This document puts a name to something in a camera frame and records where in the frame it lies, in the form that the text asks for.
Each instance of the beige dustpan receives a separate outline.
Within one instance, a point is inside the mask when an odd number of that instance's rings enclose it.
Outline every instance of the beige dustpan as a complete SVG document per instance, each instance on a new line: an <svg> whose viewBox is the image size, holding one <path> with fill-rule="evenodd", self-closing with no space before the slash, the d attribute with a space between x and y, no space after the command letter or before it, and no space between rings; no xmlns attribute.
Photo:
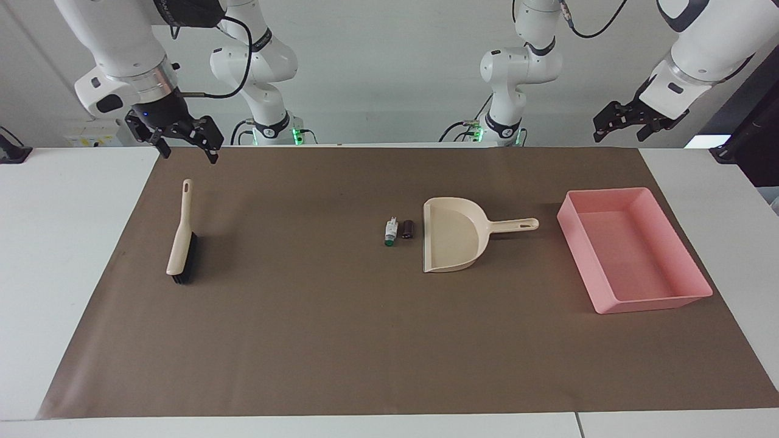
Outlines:
<svg viewBox="0 0 779 438"><path fill-rule="evenodd" d="M485 251L490 234L537 228L537 219L492 222L473 201L433 198L425 203L425 272L465 269Z"/></svg>

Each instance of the rectangular container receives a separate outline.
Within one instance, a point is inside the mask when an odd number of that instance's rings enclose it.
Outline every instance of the rectangular container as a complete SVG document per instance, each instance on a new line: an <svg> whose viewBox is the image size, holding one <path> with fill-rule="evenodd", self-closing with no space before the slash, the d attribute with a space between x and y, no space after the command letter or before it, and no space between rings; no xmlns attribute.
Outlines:
<svg viewBox="0 0 779 438"><path fill-rule="evenodd" d="M557 220L598 313L674 309L712 294L649 189L568 192Z"/></svg>

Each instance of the hand brush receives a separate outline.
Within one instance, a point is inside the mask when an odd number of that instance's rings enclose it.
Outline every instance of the hand brush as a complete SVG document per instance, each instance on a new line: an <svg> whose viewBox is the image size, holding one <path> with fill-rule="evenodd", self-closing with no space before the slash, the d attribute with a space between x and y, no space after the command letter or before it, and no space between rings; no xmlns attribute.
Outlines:
<svg viewBox="0 0 779 438"><path fill-rule="evenodd" d="M192 206L192 180L185 179L182 187L182 218L178 222L173 239L171 258L167 261L167 274L176 284L186 284L192 275L192 262L197 246L197 235L192 232L189 213Z"/></svg>

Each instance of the pink plastic bin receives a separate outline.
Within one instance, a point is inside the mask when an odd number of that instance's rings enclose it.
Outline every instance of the pink plastic bin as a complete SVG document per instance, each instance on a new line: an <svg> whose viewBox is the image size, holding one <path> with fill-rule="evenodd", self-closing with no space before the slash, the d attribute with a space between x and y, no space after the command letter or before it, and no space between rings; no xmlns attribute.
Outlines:
<svg viewBox="0 0 779 438"><path fill-rule="evenodd" d="M674 309L711 296L649 189L568 192L557 220L598 313Z"/></svg>

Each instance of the table surface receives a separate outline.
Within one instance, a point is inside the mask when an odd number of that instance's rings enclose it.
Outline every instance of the table surface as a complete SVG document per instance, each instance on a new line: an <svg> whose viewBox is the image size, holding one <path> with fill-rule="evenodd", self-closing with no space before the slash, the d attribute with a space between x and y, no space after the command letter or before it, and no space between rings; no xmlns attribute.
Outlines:
<svg viewBox="0 0 779 438"><path fill-rule="evenodd" d="M779 220L737 167L705 150L642 155L779 387ZM773 437L779 429L779 409L31 421L156 159L145 147L37 149L25 164L0 167L0 436Z"/></svg>

